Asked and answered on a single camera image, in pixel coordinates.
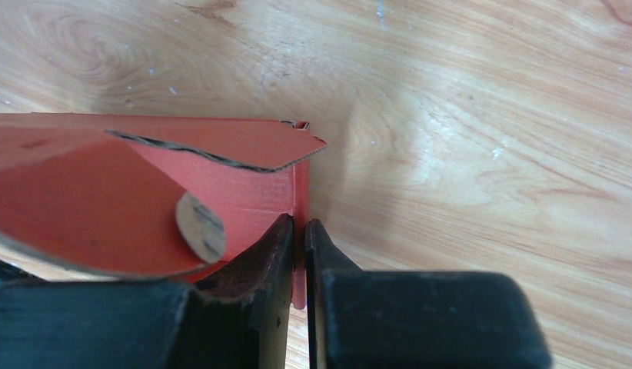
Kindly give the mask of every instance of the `wooden table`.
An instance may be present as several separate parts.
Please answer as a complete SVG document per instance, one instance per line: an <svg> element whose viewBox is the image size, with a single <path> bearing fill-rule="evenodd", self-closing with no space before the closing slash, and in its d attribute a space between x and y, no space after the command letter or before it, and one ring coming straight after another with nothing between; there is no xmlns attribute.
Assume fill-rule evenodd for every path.
<svg viewBox="0 0 632 369"><path fill-rule="evenodd" d="M359 265L504 272L557 367L632 367L632 0L0 0L0 111L312 121Z"/></svg>

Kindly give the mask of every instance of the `light wood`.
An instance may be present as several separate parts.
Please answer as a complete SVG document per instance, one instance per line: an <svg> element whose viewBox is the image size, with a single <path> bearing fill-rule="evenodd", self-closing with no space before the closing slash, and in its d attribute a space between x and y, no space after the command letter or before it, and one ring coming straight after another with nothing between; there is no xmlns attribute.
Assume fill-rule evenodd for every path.
<svg viewBox="0 0 632 369"><path fill-rule="evenodd" d="M359 265L504 272L557 367L632 367L632 0L0 0L0 111L309 120Z"/></svg>

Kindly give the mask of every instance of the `cardboard box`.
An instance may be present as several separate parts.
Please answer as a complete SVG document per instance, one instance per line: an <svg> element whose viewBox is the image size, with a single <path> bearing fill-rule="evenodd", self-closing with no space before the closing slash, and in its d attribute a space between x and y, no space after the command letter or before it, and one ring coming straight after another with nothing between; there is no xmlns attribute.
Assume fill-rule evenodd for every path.
<svg viewBox="0 0 632 369"><path fill-rule="evenodd" d="M302 308L306 159L325 146L286 121L0 114L0 258L47 279L195 281L289 213ZM222 224L218 263L180 232L186 191Z"/></svg>

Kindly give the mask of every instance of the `wooden surface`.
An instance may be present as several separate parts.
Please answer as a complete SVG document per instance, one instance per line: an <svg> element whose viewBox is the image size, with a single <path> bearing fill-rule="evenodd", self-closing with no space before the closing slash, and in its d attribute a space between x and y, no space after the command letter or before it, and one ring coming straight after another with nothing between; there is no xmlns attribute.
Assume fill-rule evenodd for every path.
<svg viewBox="0 0 632 369"><path fill-rule="evenodd" d="M504 272L557 367L632 367L632 0L0 0L0 111L312 121L359 265Z"/></svg>

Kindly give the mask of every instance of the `torn cardboard edge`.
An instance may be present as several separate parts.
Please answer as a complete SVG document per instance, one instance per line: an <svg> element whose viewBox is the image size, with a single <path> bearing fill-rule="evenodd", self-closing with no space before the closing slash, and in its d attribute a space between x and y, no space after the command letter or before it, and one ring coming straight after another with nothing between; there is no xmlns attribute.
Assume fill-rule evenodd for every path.
<svg viewBox="0 0 632 369"><path fill-rule="evenodd" d="M236 161L236 160L231 160L228 158L224 158L222 156L219 155L214 155L214 154L210 154L209 152L205 151L205 150L201 150L199 148L193 148L187 145L183 145L177 142L171 142L171 141L161 141L158 140L156 138L150 138L150 137L145 137L145 136L140 136L140 135L131 135L129 133L126 132L122 132L122 131L117 131L115 129L108 129L106 130L106 133L110 134L110 135L114 135L115 137L118 138L122 138L125 140L129 140L129 141L134 141L137 142L139 144L143 144L143 145L148 145L148 146L152 146L154 148L162 148L165 150L172 150L172 151L186 151L186 152L191 152L192 154L196 154L198 156L201 156L202 158L205 158L207 160L210 161L214 161L216 163L219 163L221 165L226 165L228 167L233 167L233 168L240 168L240 169L244 169L247 171L255 171L257 173L275 173L276 171L281 171L282 169L285 169L287 167L290 167L294 164L296 164L299 161L302 161L306 158L310 158L312 155L318 153L319 151L325 149L325 146L315 149L313 151L310 151L308 153L306 153L304 156L300 157L300 158L294 158L291 161L288 161L287 163L285 163L284 165L281 166L275 166L274 168L265 168L265 167L258 167L255 165L248 165L242 161Z"/></svg>

